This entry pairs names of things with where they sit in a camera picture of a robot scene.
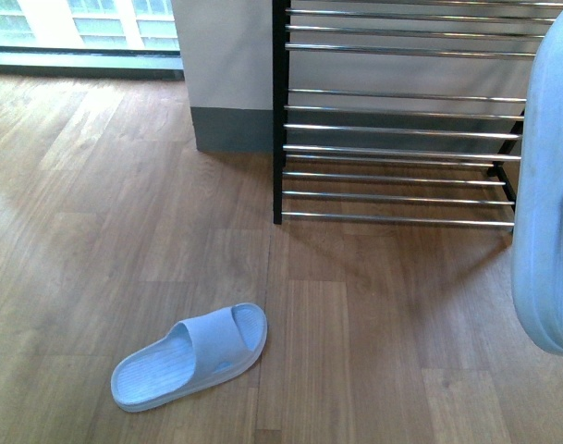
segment glass window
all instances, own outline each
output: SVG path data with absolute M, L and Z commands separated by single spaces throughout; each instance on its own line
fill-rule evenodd
M 133 6 L 138 16 L 172 16 L 170 0 L 133 0 Z
M 177 38 L 177 28 L 174 21 L 137 20 L 141 37 L 171 37 Z
M 36 44 L 34 34 L 24 16 L 12 12 L 0 12 L 0 44 L 8 46 Z
M 156 50 L 156 51 L 177 51 L 178 50 L 178 40 L 177 39 L 159 39 L 153 37 L 144 37 L 143 45 L 145 49 Z
M 80 35 L 125 35 L 121 20 L 110 18 L 74 18 Z
M 128 49 L 125 37 L 84 35 L 82 40 L 86 47 L 91 49 Z
M 116 12 L 114 0 L 68 0 L 74 14 L 103 14 Z
M 0 12 L 20 12 L 17 0 L 0 0 Z

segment window sill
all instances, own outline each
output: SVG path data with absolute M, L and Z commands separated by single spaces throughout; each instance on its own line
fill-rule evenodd
M 182 80 L 177 52 L 63 51 L 0 46 L 0 73 L 118 79 Z

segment rack leg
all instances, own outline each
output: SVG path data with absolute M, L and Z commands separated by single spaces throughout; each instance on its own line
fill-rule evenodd
M 288 41 L 286 26 L 289 17 L 286 8 L 290 0 L 273 0 L 273 223 L 282 222 L 283 168 L 286 154 L 283 145 L 287 141 L 285 122 L 288 113 L 289 57 L 285 49 Z
M 524 113 L 525 113 L 525 109 L 521 111 L 521 115 L 523 116 Z M 523 121 L 515 122 L 515 125 L 513 125 L 513 128 L 511 129 L 511 134 L 523 134 Z M 511 150 L 513 150 L 513 148 L 515 147 L 516 142 L 517 141 L 505 141 L 501 146 L 501 148 L 499 149 L 498 153 L 499 154 L 511 153 Z M 508 200 L 510 202 L 513 202 L 513 206 L 511 206 L 511 208 L 513 209 L 513 211 L 515 211 L 515 202 L 517 201 L 517 194 L 513 189 L 513 185 L 511 185 L 511 181 L 509 180 L 509 177 L 505 172 L 505 169 L 503 168 L 503 162 L 494 162 L 493 166 L 488 168 L 486 174 L 491 178 L 497 177 L 500 181 L 505 183 L 505 185 L 503 185 L 503 192 L 507 196 Z

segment slipper strap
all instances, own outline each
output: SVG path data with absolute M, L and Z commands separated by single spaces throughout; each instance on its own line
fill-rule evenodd
M 246 358 L 246 348 L 231 307 L 183 321 L 195 351 L 195 371 L 189 382 L 214 373 L 222 364 L 234 366 Z

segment light blue slipper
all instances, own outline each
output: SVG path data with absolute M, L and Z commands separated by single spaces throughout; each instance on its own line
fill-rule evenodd
M 141 412 L 226 382 L 256 362 L 266 332 L 264 312 L 252 303 L 180 321 L 115 368 L 113 398 L 127 412 Z
M 563 355 L 563 12 L 532 67 L 521 157 L 513 300 L 533 342 Z

